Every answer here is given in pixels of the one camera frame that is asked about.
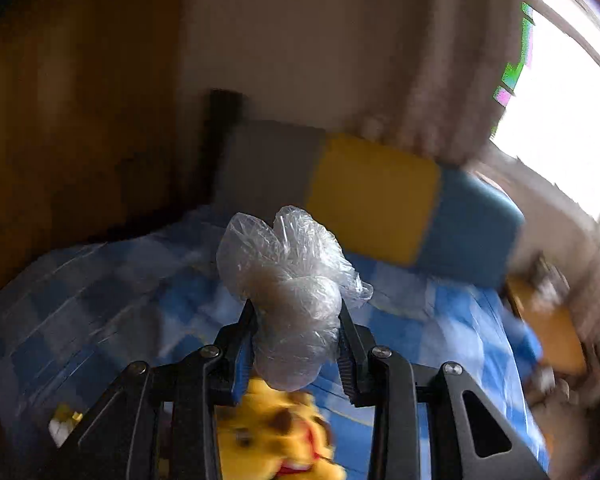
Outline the white stuffing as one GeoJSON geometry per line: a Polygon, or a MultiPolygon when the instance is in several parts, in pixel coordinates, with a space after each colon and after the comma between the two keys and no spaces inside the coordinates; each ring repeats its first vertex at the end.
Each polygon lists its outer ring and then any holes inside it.
{"type": "Polygon", "coordinates": [[[221,281],[256,309],[254,368],[273,389],[296,391],[337,359],[339,315],[373,297],[336,236],[305,210],[280,208],[272,224],[238,212],[216,253],[221,281]]]}

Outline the yellow bear plush toy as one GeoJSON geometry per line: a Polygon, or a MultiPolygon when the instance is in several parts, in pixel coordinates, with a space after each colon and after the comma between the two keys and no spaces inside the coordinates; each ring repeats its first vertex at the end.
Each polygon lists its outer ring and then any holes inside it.
{"type": "Polygon", "coordinates": [[[221,474],[227,480],[343,480],[335,441],[314,396],[250,379],[239,403],[215,409],[221,474]]]}

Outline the blue plaid bed cover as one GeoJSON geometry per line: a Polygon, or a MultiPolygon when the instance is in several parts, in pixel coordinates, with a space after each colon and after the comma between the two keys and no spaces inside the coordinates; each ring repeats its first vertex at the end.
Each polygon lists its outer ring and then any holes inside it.
{"type": "MultiPolygon", "coordinates": [[[[223,231],[194,212],[135,240],[51,252],[0,292],[0,421],[15,477],[54,452],[58,404],[86,411],[129,363],[178,361],[237,320],[242,306],[215,270],[223,231]]],[[[522,388],[541,347],[498,293],[359,255],[350,263],[374,290],[355,322],[415,364],[460,363],[547,466],[522,388]]]]}

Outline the wooden side desk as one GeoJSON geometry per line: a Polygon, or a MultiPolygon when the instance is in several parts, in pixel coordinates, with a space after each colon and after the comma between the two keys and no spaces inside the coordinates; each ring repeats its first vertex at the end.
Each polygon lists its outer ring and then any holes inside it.
{"type": "Polygon", "coordinates": [[[561,304],[552,306],[541,300],[532,286],[519,276],[509,275],[504,290],[514,315],[539,339],[543,350],[540,363],[558,374],[583,376],[588,367],[569,310],[561,304]]]}

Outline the grey yellow blue headboard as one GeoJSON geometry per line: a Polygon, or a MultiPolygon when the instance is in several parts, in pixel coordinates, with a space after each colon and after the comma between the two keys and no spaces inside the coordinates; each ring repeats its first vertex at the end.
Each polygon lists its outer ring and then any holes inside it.
{"type": "Polygon", "coordinates": [[[246,116],[236,91],[201,100],[196,177],[221,216],[306,210],[352,254],[498,289],[524,215],[496,185],[352,134],[246,116]]]}

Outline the wooden wardrobe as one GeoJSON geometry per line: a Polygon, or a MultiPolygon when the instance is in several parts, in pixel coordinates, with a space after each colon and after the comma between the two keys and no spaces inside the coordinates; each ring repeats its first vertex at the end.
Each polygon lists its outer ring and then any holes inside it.
{"type": "Polygon", "coordinates": [[[49,250],[168,218],[187,0],[0,0],[0,290],[49,250]]]}

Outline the pink curtain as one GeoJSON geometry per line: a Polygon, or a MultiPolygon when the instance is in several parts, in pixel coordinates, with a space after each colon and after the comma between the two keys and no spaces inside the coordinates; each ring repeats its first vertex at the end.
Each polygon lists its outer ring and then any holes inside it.
{"type": "Polygon", "coordinates": [[[389,73],[361,118],[372,141],[461,167],[504,114],[494,98],[521,58],[524,0],[401,0],[389,73]]]}

